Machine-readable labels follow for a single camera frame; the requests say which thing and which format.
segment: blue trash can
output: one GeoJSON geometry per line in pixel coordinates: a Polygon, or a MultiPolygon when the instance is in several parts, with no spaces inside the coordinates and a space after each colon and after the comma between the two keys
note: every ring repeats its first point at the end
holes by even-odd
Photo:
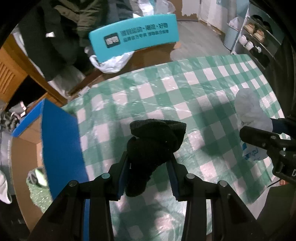
{"type": "Polygon", "coordinates": [[[227,25],[228,25],[228,30],[227,30],[227,33],[225,35],[223,45],[226,48],[228,48],[230,51],[232,51],[233,46],[235,44],[235,40],[237,39],[237,35],[238,35],[239,31],[234,29],[233,27],[229,26],[229,24],[227,24],[227,25]]]}

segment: black cable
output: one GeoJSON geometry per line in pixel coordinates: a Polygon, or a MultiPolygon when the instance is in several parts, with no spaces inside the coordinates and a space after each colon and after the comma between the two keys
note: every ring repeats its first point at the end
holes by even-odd
{"type": "Polygon", "coordinates": [[[280,180],[281,180],[281,179],[279,179],[279,180],[277,180],[276,182],[274,182],[274,183],[270,184],[269,186],[267,186],[267,188],[269,188],[270,186],[272,186],[272,185],[274,185],[274,184],[278,183],[280,180]]]}

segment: floor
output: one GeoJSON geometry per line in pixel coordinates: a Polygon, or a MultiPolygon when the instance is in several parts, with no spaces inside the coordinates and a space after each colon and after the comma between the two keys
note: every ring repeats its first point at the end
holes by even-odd
{"type": "Polygon", "coordinates": [[[201,22],[178,22],[181,47],[171,52],[171,59],[228,55],[230,51],[223,45],[220,35],[201,22]]]}

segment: green and white tablecloth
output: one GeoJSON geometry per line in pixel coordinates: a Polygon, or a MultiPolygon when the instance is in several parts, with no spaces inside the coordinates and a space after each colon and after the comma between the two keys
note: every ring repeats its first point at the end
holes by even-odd
{"type": "MultiPolygon", "coordinates": [[[[242,158],[234,109],[241,88],[254,90],[268,116],[284,117],[270,85],[247,55],[190,58],[139,69],[93,85],[64,109],[77,115],[91,180],[119,161],[131,137],[130,122],[176,120],[187,123],[177,161],[206,181],[226,180],[245,203],[252,203],[271,183],[272,164],[269,158],[242,158]]],[[[153,173],[142,195],[124,195],[110,207],[116,240],[181,240],[186,202],[173,197],[165,165],[153,173]]]]}

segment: teal box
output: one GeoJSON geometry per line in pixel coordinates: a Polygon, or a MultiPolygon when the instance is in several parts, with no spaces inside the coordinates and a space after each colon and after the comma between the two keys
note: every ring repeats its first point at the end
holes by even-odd
{"type": "Polygon", "coordinates": [[[179,41],[175,14],[131,18],[89,33],[100,63],[126,52],[179,41]]]}

